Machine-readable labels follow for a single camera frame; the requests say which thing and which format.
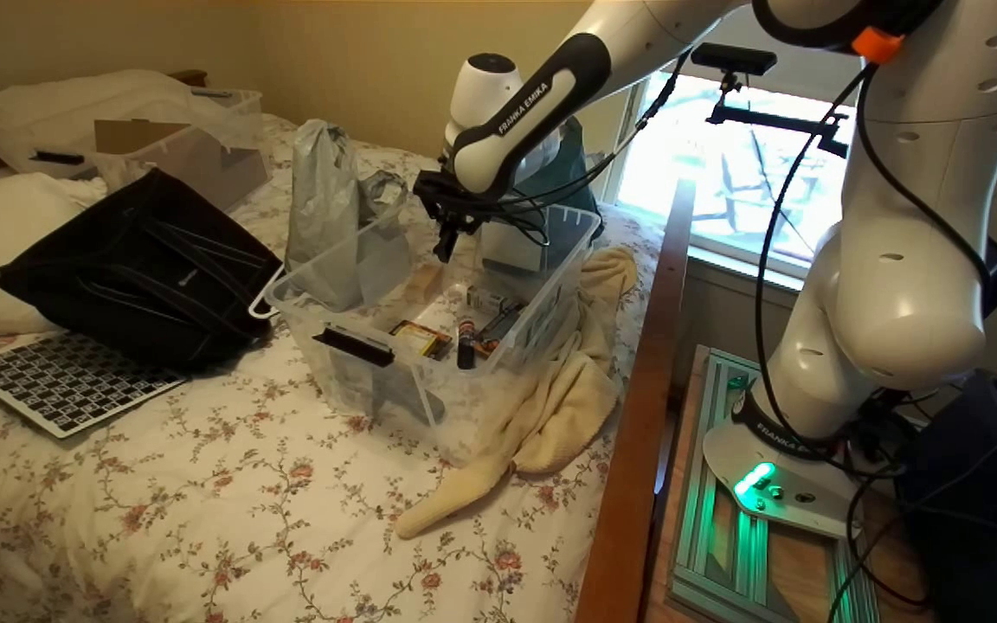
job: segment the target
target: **beige towel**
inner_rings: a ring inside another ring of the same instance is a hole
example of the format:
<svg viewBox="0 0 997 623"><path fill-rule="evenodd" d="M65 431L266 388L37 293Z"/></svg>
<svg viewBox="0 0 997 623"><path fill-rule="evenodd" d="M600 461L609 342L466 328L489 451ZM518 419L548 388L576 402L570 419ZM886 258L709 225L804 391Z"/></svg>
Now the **beige towel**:
<svg viewBox="0 0 997 623"><path fill-rule="evenodd" d="M616 341L616 305L637 284L630 250L594 250L583 267L583 328L570 358L559 358L541 385L496 402L496 431L484 451L443 476L439 487L395 519L398 537L418 537L454 514L483 503L500 481L548 476L579 458L616 404L609 353Z"/></svg>

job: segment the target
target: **window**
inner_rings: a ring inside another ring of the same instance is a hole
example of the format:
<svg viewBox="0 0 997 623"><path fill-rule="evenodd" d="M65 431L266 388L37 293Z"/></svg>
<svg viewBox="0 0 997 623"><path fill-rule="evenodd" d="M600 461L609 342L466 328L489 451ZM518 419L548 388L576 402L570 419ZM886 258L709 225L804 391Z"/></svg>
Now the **window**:
<svg viewBox="0 0 997 623"><path fill-rule="evenodd" d="M667 74L644 81L630 101L633 118L661 93ZM804 148L804 132L724 123L709 124L721 98L718 81L680 78L671 101L624 154L613 199L642 210L667 210L680 181L693 187L693 258L731 271L756 273L784 177ZM810 98L743 87L728 98L731 106L817 123L830 104ZM853 106L839 141L853 140ZM789 286L806 273L817 246L841 216L846 158L810 148L785 202L773 240L773 276Z"/></svg>

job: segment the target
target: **floral bedspread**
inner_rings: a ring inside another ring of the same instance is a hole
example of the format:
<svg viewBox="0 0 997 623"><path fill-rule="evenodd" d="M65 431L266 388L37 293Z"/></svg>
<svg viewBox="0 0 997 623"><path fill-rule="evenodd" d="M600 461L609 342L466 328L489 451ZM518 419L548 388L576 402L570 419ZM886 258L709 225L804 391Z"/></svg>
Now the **floral bedspread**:
<svg viewBox="0 0 997 623"><path fill-rule="evenodd" d="M292 132L264 118L270 183L234 210L278 252ZM412 177L428 158L372 145L359 166ZM600 240L642 261L619 308L619 385L657 240L661 222L630 216L609 216ZM388 522L432 493L448 442L334 412L292 336L78 442L0 404L0 619L570 619L609 441L398 540Z"/></svg>

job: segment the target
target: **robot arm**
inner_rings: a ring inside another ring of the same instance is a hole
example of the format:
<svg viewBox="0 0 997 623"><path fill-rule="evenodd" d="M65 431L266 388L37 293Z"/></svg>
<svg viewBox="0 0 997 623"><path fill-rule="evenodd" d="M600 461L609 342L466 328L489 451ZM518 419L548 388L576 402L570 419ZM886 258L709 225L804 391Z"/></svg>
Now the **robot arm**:
<svg viewBox="0 0 997 623"><path fill-rule="evenodd" d="M489 222L523 157L586 104L630 87L689 46L743 0L594 0L560 50L483 124L459 130L439 173L423 173L416 194L439 222L436 258L457 232Z"/></svg>

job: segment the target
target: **bed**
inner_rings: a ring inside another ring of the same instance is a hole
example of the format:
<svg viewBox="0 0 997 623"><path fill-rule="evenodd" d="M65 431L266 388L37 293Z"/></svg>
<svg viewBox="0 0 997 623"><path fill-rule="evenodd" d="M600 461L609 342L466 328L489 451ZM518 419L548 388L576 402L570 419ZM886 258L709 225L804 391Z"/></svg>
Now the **bed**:
<svg viewBox="0 0 997 623"><path fill-rule="evenodd" d="M278 252L292 134L261 118L270 181L232 210ZM412 181L428 158L363 145L359 166ZM334 412L288 331L78 442L0 404L0 619L637 619L682 286L682 240L671 265L661 240L664 222L606 208L594 243L642 267L609 367L624 416L564 470L510 477L418 540L388 522L449 458Z"/></svg>

